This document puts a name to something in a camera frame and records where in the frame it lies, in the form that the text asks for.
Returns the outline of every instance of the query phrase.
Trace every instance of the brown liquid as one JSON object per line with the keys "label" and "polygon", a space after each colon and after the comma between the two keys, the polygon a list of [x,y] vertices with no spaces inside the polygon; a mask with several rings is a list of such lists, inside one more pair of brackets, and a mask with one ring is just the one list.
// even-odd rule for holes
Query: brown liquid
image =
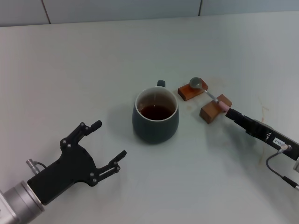
{"label": "brown liquid", "polygon": [[150,120],[164,120],[173,114],[168,108],[158,105],[146,106],[140,113]]}

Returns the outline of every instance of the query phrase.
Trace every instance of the wooden block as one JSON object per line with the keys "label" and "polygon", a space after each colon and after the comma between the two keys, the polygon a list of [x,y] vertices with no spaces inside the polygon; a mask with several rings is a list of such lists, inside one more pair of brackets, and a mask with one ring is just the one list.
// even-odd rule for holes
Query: wooden block
{"label": "wooden block", "polygon": [[[229,107],[231,107],[233,104],[223,94],[217,97],[217,99],[219,99]],[[205,122],[210,124],[221,112],[223,112],[222,109],[218,106],[218,104],[215,101],[212,100],[210,103],[206,104],[201,108],[199,115],[202,117],[203,120],[205,120]]]}
{"label": "wooden block", "polygon": [[[202,87],[207,90],[208,86],[207,84],[201,79],[202,81]],[[202,94],[203,90],[197,90],[190,87],[189,84],[184,85],[180,88],[178,88],[178,94],[183,98],[184,101],[187,101],[195,96],[198,96],[199,94]]]}

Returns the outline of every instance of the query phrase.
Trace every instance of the spoon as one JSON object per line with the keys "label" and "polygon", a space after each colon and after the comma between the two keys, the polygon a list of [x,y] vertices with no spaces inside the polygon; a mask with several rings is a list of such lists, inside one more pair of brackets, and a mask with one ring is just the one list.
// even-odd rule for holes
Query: spoon
{"label": "spoon", "polygon": [[223,109],[225,112],[227,112],[230,109],[229,106],[227,106],[225,103],[223,103],[222,101],[218,100],[215,96],[213,96],[207,90],[205,90],[204,88],[202,88],[202,82],[201,82],[200,78],[198,78],[198,77],[192,78],[190,80],[190,82],[189,82],[189,85],[193,89],[199,89],[199,90],[203,90],[204,92],[206,92],[207,95],[209,95],[209,97],[212,98],[219,105],[219,107],[221,107],[221,109]]}

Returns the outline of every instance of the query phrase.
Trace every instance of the mug rim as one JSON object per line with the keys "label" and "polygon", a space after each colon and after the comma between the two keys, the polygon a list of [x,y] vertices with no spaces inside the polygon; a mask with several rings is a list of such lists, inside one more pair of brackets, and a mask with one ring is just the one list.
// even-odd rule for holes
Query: mug rim
{"label": "mug rim", "polygon": [[[148,119],[148,118],[146,118],[145,116],[143,116],[143,115],[140,113],[140,111],[138,110],[138,108],[137,108],[137,100],[138,100],[138,98],[140,97],[140,95],[141,95],[144,91],[146,91],[146,90],[155,89],[155,88],[160,88],[160,89],[163,88],[164,90],[168,91],[171,95],[173,95],[173,97],[174,97],[174,99],[175,99],[175,101],[176,101],[176,109],[175,109],[175,111],[173,112],[173,114],[172,114],[171,116],[169,116],[168,118],[163,119],[163,120],[151,120],[151,119]],[[142,90],[142,91],[138,94],[138,96],[136,97],[136,100],[135,100],[135,109],[137,110],[137,112],[139,113],[139,115],[142,116],[143,118],[145,118],[146,120],[154,121],[154,122],[162,122],[162,121],[166,121],[166,120],[170,119],[171,117],[173,117],[173,116],[175,115],[175,113],[178,111],[178,100],[177,100],[176,96],[173,94],[173,92],[171,92],[170,90],[166,89],[166,88],[163,87],[163,86],[159,86],[159,85],[157,85],[157,86],[154,86],[154,87],[150,87],[150,88],[144,89],[144,90]]]}

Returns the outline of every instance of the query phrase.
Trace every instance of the mug handle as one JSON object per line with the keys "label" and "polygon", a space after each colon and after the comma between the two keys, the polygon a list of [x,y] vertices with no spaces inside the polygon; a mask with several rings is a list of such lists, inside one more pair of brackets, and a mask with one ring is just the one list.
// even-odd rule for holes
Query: mug handle
{"label": "mug handle", "polygon": [[166,86],[166,83],[165,83],[164,80],[159,80],[158,83],[157,83],[157,86],[165,87],[165,86]]}

